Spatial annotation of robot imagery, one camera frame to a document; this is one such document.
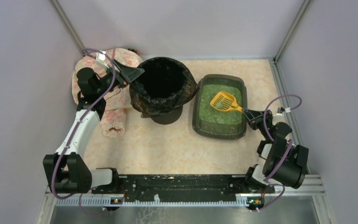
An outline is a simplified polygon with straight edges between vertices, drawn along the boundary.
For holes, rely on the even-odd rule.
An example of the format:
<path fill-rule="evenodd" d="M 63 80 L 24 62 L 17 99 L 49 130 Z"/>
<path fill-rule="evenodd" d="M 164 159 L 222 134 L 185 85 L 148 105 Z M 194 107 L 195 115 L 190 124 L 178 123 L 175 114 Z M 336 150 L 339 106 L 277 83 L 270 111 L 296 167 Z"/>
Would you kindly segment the black trash bin with bag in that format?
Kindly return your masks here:
<path fill-rule="evenodd" d="M 154 57 L 138 68 L 145 72 L 129 86 L 131 106 L 157 124 L 168 125 L 182 115 L 183 105 L 196 95 L 199 86 L 191 71 L 180 61 Z"/>

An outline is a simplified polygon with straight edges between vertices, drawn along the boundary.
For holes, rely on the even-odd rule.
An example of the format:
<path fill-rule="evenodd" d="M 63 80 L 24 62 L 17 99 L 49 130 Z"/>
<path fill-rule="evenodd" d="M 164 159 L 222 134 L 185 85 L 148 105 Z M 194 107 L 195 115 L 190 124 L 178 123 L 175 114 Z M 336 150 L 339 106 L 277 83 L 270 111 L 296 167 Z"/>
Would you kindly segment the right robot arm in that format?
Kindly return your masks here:
<path fill-rule="evenodd" d="M 260 131 L 265 138 L 256 151 L 264 164 L 248 169 L 245 184 L 253 192 L 270 184 L 299 188 L 307 175 L 309 149 L 294 145 L 293 140 L 288 139 L 293 130 L 284 122 L 282 114 L 249 109 L 243 113 L 251 129 Z"/>

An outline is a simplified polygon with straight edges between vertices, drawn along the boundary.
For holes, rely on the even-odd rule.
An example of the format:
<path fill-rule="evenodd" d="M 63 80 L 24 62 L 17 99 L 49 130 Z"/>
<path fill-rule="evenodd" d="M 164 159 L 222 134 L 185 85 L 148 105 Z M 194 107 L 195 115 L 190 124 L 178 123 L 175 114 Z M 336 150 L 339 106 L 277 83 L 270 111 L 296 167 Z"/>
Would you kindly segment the dark grey litter box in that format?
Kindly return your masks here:
<path fill-rule="evenodd" d="M 237 110 L 224 111 L 231 108 L 232 103 L 221 97 L 214 99 L 221 91 L 231 94 L 238 106 L 247 108 L 247 89 L 241 78 L 208 74 L 200 80 L 199 91 L 195 96 L 193 130 L 199 135 L 214 139 L 240 139 L 247 130 L 245 117 Z"/>

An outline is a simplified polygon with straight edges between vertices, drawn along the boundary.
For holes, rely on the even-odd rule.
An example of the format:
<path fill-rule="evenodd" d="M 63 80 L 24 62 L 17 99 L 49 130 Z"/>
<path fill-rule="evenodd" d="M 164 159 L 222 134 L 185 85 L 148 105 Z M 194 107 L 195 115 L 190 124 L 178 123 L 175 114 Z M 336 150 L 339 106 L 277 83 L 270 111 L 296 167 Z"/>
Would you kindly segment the yellow litter scoop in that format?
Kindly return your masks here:
<path fill-rule="evenodd" d="M 220 112 L 238 111 L 243 113 L 243 108 L 238 105 L 236 98 L 224 91 L 218 92 L 211 100 L 210 105 Z"/>

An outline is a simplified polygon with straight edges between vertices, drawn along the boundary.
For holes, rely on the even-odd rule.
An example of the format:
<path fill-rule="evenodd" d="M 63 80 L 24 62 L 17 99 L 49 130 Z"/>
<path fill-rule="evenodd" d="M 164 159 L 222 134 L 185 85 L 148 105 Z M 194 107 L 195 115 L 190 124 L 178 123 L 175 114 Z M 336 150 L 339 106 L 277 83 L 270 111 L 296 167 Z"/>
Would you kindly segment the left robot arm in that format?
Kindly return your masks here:
<path fill-rule="evenodd" d="M 80 90 L 74 123 L 62 145 L 43 159 L 48 186 L 57 198 L 87 193 L 100 186 L 110 185 L 115 189 L 119 186 L 115 168 L 90 170 L 83 156 L 105 112 L 104 96 L 116 87 L 124 88 L 135 81 L 144 69 L 128 67 L 114 60 L 106 72 L 105 76 L 99 77 L 92 68 L 85 67 L 76 73 Z"/>

